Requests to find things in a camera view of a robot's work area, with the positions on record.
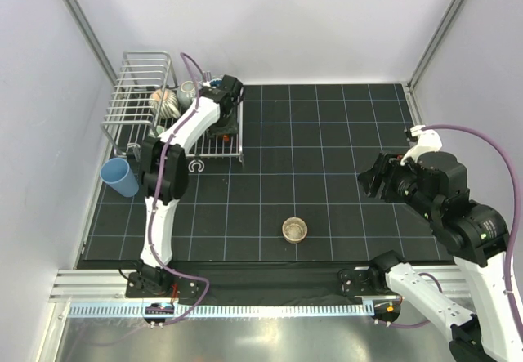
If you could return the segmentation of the grey speckled round mug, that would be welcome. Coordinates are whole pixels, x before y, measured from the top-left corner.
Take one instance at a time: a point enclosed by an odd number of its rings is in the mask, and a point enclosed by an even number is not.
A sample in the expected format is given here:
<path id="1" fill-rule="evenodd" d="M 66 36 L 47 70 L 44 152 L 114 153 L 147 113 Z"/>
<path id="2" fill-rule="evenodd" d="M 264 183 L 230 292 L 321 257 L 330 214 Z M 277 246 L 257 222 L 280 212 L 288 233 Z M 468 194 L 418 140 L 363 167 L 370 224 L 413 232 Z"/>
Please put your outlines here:
<path id="1" fill-rule="evenodd" d="M 201 89 L 201 83 L 193 81 L 183 82 L 176 90 L 178 105 L 181 111 L 186 111 L 196 101 Z"/>

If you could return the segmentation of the beige ribbed ceramic mug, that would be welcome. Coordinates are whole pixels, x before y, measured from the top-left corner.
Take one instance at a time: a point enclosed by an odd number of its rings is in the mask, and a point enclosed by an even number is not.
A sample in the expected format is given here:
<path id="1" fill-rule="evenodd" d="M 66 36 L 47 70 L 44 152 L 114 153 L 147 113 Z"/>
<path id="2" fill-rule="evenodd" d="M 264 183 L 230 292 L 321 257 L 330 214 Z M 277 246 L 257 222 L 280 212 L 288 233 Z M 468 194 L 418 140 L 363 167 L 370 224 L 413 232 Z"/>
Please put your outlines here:
<path id="1" fill-rule="evenodd" d="M 171 89 L 154 91 L 148 102 L 160 119 L 178 119 L 181 116 L 176 93 Z"/>

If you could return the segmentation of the small tan ceramic cup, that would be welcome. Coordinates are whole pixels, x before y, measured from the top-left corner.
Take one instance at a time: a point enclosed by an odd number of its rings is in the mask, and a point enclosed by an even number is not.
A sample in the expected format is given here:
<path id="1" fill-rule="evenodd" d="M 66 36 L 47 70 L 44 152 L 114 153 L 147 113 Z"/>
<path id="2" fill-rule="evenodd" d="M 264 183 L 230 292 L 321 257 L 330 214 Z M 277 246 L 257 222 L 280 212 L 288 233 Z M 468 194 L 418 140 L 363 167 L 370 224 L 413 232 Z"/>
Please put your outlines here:
<path id="1" fill-rule="evenodd" d="M 291 244 L 301 243 L 307 233 L 307 224 L 299 217 L 290 217 L 282 224 L 282 235 Z"/>

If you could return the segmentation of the light blue plastic cup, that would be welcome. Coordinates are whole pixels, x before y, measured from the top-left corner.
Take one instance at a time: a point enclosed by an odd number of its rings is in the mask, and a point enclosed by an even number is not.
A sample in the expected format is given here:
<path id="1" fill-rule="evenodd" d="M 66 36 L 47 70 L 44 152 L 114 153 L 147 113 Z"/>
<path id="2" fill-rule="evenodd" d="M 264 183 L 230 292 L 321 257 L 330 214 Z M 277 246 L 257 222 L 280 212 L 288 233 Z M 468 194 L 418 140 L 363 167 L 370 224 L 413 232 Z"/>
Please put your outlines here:
<path id="1" fill-rule="evenodd" d="M 108 159 L 100 170 L 101 180 L 125 198 L 138 193 L 139 185 L 126 159 Z"/>

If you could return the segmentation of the dark blue mug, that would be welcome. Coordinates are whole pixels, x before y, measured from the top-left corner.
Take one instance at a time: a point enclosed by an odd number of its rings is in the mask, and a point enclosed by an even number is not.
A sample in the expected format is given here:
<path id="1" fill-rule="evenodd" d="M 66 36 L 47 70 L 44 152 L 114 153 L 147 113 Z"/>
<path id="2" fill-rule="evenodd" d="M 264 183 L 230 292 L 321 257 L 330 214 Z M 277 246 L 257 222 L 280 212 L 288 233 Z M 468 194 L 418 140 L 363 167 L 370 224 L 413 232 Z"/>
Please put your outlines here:
<path id="1" fill-rule="evenodd" d="M 219 87 L 221 85 L 222 78 L 212 78 L 207 82 L 203 82 L 205 87 Z"/>

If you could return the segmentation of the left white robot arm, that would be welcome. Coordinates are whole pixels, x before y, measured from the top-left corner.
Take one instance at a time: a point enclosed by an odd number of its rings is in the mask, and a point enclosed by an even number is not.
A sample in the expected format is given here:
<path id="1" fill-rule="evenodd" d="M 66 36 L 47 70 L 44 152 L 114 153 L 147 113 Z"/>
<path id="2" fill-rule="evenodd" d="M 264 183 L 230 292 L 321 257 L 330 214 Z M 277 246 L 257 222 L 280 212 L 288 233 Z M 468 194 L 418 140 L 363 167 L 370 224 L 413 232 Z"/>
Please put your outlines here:
<path id="1" fill-rule="evenodd" d="M 141 149 L 140 183 L 145 198 L 145 244 L 140 260 L 160 268 L 172 260 L 177 205 L 189 184 L 186 152 L 213 125 L 225 124 L 241 100 L 244 85 L 230 75 L 204 85 L 189 109 L 164 133 L 148 137 Z"/>

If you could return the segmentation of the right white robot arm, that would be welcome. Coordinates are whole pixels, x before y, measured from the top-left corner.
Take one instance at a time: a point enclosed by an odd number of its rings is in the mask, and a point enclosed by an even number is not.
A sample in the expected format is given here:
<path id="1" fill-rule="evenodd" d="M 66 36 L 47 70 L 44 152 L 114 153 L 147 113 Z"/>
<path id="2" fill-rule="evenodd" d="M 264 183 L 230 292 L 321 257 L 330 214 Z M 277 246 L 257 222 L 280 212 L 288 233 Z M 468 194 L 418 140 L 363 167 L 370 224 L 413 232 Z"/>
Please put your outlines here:
<path id="1" fill-rule="evenodd" d="M 516 291 L 505 284 L 509 231 L 498 211 L 471 200 L 467 169 L 446 152 L 417 159 L 381 153 L 358 181 L 368 197 L 404 203 L 428 222 L 460 269 L 475 310 L 439 292 L 395 251 L 369 263 L 369 287 L 410 301 L 445 336 L 457 361 L 520 361 L 522 336 L 509 305 Z"/>

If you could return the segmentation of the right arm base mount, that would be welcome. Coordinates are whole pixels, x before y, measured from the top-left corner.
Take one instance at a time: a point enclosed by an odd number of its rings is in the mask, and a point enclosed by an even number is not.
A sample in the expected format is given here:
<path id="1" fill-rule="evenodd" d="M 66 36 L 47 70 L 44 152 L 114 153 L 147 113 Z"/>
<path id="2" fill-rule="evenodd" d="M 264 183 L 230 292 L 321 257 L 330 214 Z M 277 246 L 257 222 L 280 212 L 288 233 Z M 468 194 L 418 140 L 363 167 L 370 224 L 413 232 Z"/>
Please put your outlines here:
<path id="1" fill-rule="evenodd" d="M 342 294 L 346 297 L 369 296 L 373 291 L 368 267 L 351 266 L 341 269 L 337 273 L 337 277 L 341 284 Z"/>

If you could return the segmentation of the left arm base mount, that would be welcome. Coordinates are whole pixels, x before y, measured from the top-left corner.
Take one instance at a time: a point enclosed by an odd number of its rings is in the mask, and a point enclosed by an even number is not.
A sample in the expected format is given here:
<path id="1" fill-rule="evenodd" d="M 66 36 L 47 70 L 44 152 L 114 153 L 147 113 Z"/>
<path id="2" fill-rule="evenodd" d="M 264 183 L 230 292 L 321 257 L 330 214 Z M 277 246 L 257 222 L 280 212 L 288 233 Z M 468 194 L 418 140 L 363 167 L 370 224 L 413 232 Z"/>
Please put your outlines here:
<path id="1" fill-rule="evenodd" d="M 160 267 L 152 267 L 138 261 L 135 269 L 125 275 L 127 298 L 196 298 L 199 284 L 195 280 L 173 275 Z"/>

